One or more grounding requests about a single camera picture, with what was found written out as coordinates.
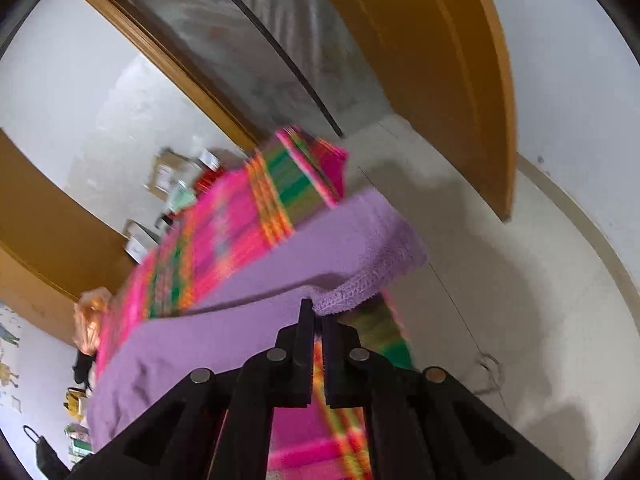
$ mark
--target glass panel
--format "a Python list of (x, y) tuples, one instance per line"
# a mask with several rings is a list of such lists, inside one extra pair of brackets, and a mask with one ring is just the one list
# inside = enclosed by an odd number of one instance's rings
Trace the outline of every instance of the glass panel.
[(264, 134), (294, 123), (335, 139), (289, 67), (231, 0), (116, 1)]
[(329, 0), (242, 0), (311, 83), (345, 134), (392, 113), (378, 78)]

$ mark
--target orange plastic bag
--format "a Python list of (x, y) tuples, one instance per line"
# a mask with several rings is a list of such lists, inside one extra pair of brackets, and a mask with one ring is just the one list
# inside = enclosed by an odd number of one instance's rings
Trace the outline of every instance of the orange plastic bag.
[(83, 292), (74, 305), (76, 335), (74, 343), (83, 354), (94, 355), (100, 346), (100, 324), (109, 309), (111, 293), (104, 288)]

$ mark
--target cardboard box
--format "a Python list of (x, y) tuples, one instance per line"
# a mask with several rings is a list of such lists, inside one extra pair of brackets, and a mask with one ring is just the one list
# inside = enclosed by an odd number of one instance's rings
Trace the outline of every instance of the cardboard box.
[(160, 241), (157, 234), (131, 219), (127, 220), (123, 234), (129, 239), (124, 250), (138, 264)]
[(171, 191), (174, 174), (186, 160), (189, 159), (172, 152), (169, 148), (164, 148), (156, 156), (154, 168), (146, 188), (158, 198), (166, 200)]

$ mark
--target white wall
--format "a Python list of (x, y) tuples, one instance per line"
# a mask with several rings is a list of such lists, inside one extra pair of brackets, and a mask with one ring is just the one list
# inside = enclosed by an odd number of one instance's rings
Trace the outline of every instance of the white wall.
[(518, 150), (604, 232), (640, 283), (640, 66), (596, 0), (494, 0)]
[(159, 148), (241, 153), (84, 0), (42, 0), (0, 59), (0, 128), (58, 187), (116, 230), (152, 224)]
[(36, 480), (44, 480), (36, 466), (35, 445), (25, 436), (22, 425), (27, 424), (44, 436), (69, 466), (69, 440), (64, 430), (73, 419), (62, 404), (66, 389), (77, 387), (71, 369), (76, 362), (76, 350), (23, 321), (18, 359), (22, 413), (0, 406), (0, 428), (29, 474)]

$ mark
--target metal bolt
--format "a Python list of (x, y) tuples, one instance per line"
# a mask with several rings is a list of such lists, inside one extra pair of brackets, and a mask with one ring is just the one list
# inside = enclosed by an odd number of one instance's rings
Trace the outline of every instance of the metal bolt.
[(427, 372), (425, 373), (425, 377), (427, 377), (427, 380), (431, 381), (432, 383), (442, 383), (444, 382), (444, 379), (447, 378), (447, 373), (442, 368), (433, 366), (431, 368), (428, 368)]
[(366, 348), (354, 348), (349, 352), (349, 357), (352, 361), (356, 361), (358, 363), (362, 363), (369, 359), (369, 350)]
[(196, 384), (206, 383), (211, 378), (211, 372), (206, 368), (198, 368), (191, 372), (189, 378)]
[(267, 359), (272, 363), (279, 363), (287, 358), (287, 351), (282, 348), (269, 348), (267, 350)]

